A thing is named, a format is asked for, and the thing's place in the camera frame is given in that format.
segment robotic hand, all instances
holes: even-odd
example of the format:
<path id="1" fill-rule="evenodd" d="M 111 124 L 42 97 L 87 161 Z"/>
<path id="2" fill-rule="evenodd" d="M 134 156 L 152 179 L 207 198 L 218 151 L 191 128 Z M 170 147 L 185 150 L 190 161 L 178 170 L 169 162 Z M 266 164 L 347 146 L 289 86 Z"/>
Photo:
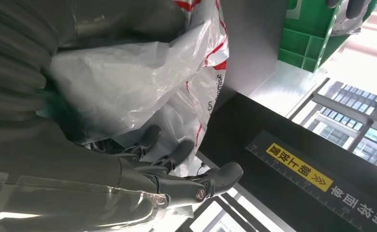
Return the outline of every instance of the robotic hand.
<path id="1" fill-rule="evenodd" d="M 325 0 L 325 4 L 328 8 L 336 7 L 341 0 Z M 361 14 L 365 0 L 349 0 L 347 8 L 347 18 L 353 19 Z"/>

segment white plastic bag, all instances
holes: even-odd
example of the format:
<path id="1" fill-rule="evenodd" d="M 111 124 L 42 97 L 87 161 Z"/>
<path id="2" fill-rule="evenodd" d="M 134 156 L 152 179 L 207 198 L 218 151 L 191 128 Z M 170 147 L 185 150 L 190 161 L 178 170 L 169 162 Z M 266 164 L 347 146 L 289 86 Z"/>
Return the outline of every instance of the white plastic bag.
<path id="1" fill-rule="evenodd" d="M 171 43 L 123 44 L 53 57 L 50 74 L 83 127 L 81 142 L 140 128 L 187 81 L 228 58 L 218 0 L 176 4 L 187 14 L 187 32 Z"/>
<path id="2" fill-rule="evenodd" d="M 161 135 L 154 148 L 146 155 L 144 161 L 156 161 L 168 155 L 183 140 L 195 142 L 195 148 L 174 170 L 174 175 L 187 176 L 190 163 L 203 140 L 210 114 L 213 111 L 221 90 L 226 62 L 203 68 L 190 81 L 187 81 L 139 130 L 135 130 L 113 139 L 128 147 L 142 137 L 150 125 L 161 127 Z"/>

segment metal frame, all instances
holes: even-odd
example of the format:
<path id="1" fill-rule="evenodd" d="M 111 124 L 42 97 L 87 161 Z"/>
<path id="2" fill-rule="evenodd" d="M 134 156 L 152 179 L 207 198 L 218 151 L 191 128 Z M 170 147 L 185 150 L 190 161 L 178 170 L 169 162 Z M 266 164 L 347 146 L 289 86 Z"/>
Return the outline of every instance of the metal frame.
<path id="1" fill-rule="evenodd" d="M 306 99 L 304 102 L 301 103 L 301 105 L 288 117 L 288 119 L 293 120 L 300 111 L 306 105 L 313 101 L 317 104 L 320 104 L 324 107 L 327 107 L 331 110 L 334 110 L 340 114 L 343 114 L 347 117 L 350 117 L 358 122 L 361 122 L 364 124 L 364 126 L 360 129 L 359 133 L 355 136 L 354 141 L 351 143 L 351 145 L 348 147 L 348 151 L 353 152 L 355 148 L 359 145 L 359 143 L 362 141 L 363 138 L 365 138 L 366 133 L 369 131 L 370 128 L 374 128 L 377 130 L 377 105 L 372 105 L 372 107 L 375 107 L 373 112 L 370 115 L 367 115 L 365 112 L 360 112 L 359 110 L 355 110 L 347 105 L 344 105 L 338 101 L 335 101 L 329 97 L 323 96 L 319 94 L 319 91 L 328 83 L 330 79 L 326 78 Z"/>
<path id="2" fill-rule="evenodd" d="M 230 217 L 233 218 L 234 221 L 237 222 L 246 232 L 270 232 L 261 222 L 237 202 L 240 197 L 240 193 L 237 193 L 234 197 L 224 193 L 220 197 L 208 199 L 194 212 L 194 218 L 187 219 L 176 232 L 193 232 L 190 226 L 213 202 L 218 203 L 218 205 L 221 206 L 222 211 L 209 223 L 209 225 L 207 225 L 203 232 L 210 232 L 218 222 L 221 221 L 225 214 L 230 215 Z"/>

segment black robotic finger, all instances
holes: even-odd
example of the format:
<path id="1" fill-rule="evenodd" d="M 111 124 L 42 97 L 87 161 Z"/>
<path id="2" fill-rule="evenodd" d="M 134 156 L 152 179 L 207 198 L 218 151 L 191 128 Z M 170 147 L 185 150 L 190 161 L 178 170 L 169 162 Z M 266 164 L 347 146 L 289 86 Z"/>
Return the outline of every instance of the black robotic finger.
<path id="1" fill-rule="evenodd" d="M 193 141 L 183 140 L 169 155 L 163 156 L 152 165 L 166 167 L 171 172 L 190 155 L 193 149 Z"/>
<path id="2" fill-rule="evenodd" d="M 358 17 L 365 5 L 365 0 L 349 0 L 348 7 L 347 7 L 347 18 L 354 19 Z"/>
<path id="3" fill-rule="evenodd" d="M 140 158 L 145 156 L 160 138 L 161 128 L 157 125 L 151 125 L 143 134 L 140 141 L 133 146 L 125 149 L 123 153 L 138 155 Z"/>

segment plastic bag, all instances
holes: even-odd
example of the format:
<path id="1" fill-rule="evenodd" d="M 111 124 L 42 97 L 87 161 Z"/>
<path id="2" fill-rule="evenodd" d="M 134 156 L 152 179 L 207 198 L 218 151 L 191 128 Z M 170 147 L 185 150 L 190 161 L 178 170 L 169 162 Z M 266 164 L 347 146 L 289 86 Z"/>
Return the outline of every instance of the plastic bag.
<path id="1" fill-rule="evenodd" d="M 195 157 L 207 129 L 218 94 L 224 82 L 226 63 L 204 68 L 186 82 L 139 130 L 113 139 L 124 147 L 139 140 L 150 125 L 158 125 L 162 131 L 153 149 L 143 157 L 143 161 L 156 161 L 168 155 L 183 140 L 195 142 L 195 148 L 172 174 L 187 176 L 190 163 Z"/>
<path id="2" fill-rule="evenodd" d="M 336 21 L 333 25 L 331 36 L 353 35 L 360 33 L 363 24 L 363 17 L 368 10 L 368 5 L 370 2 L 371 0 L 365 0 L 361 14 L 354 19 L 348 19 L 346 12 L 349 0 L 343 0 L 336 15 Z"/>
<path id="3" fill-rule="evenodd" d="M 155 222 L 163 194 L 22 176 L 0 182 L 0 232 L 110 232 Z"/>
<path id="4" fill-rule="evenodd" d="M 184 99 L 191 101 L 199 118 L 197 131 L 198 125 L 203 127 L 200 131 L 205 129 L 209 115 L 204 113 L 210 101 L 213 107 L 217 87 L 199 86 L 198 91 L 210 90 L 199 93 L 196 88 L 201 83 L 195 80 L 213 78 L 212 67 L 228 58 L 227 33 L 218 0 L 176 4 L 186 14 L 186 33 L 171 43 L 123 44 L 53 57 L 51 77 L 81 125 L 83 138 L 78 142 L 139 129 L 187 86 L 192 93 Z"/>

